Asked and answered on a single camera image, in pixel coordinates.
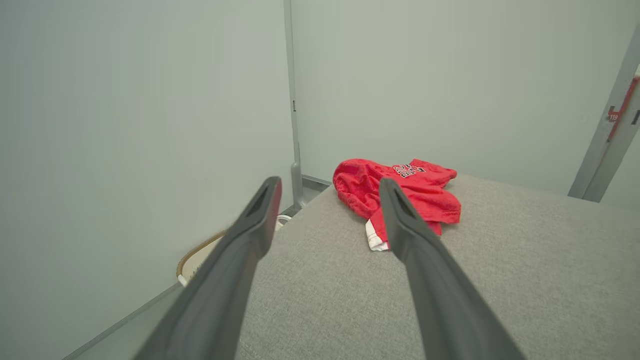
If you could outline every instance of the door frame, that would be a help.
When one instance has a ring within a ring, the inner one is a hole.
[[[287,67],[289,70],[289,108],[293,131],[293,164],[291,164],[291,187],[293,206],[300,210],[305,205],[302,190],[302,168],[300,164],[300,143],[298,142],[298,118],[296,116],[296,74],[293,56],[293,21],[291,20],[291,0],[284,0],[284,35],[287,43]]]
[[[620,65],[620,72],[616,78],[616,82],[613,85],[607,106],[605,106],[602,116],[598,121],[595,134],[591,139],[591,143],[587,152],[582,160],[580,169],[575,176],[575,180],[571,188],[569,189],[568,196],[576,197],[578,199],[584,199],[589,201],[600,202],[604,195],[611,179],[613,179],[622,159],[624,158],[633,136],[628,136],[630,139],[625,139],[625,144],[618,144],[618,146],[612,147],[609,141],[609,134],[614,126],[614,123],[609,121],[609,110],[612,106],[619,110],[623,104],[627,90],[631,80],[636,73],[638,65],[640,64],[640,24],[636,25],[633,37],[625,57],[622,59]],[[635,96],[640,95],[640,89],[636,88],[634,92]],[[635,116],[637,109],[628,109],[622,117]],[[635,135],[637,127],[631,129]],[[611,163],[602,166],[603,160],[607,155],[607,159]]]

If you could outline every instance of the gray sofa cushion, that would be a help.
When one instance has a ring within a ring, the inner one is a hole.
[[[459,176],[442,241],[529,359],[640,358],[640,214]],[[404,266],[329,188],[259,263],[238,359],[424,359]]]

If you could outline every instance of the white wall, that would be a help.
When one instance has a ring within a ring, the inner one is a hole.
[[[640,212],[640,135],[629,145],[600,203]]]
[[[412,158],[566,195],[637,0],[295,0],[302,171]]]
[[[61,359],[293,162],[279,0],[0,3],[0,358]]]

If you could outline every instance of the red shirt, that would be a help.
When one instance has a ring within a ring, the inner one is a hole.
[[[418,159],[393,167],[364,159],[351,159],[343,161],[335,169],[333,185],[338,192],[338,198],[356,214],[369,219],[375,235],[386,243],[387,232],[378,195],[380,179],[391,177],[395,180],[418,214],[436,234],[441,235],[441,222],[460,222],[460,202],[453,194],[443,189],[456,175],[457,172],[453,169]],[[371,234],[368,234],[368,237],[371,246]]]

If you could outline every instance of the door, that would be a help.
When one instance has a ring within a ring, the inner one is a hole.
[[[640,165],[636,148],[640,145],[639,140],[634,141],[640,116],[638,82],[640,28],[637,27],[569,196],[640,211],[638,201],[633,200],[637,193],[634,183],[640,183],[640,174],[636,174]]]

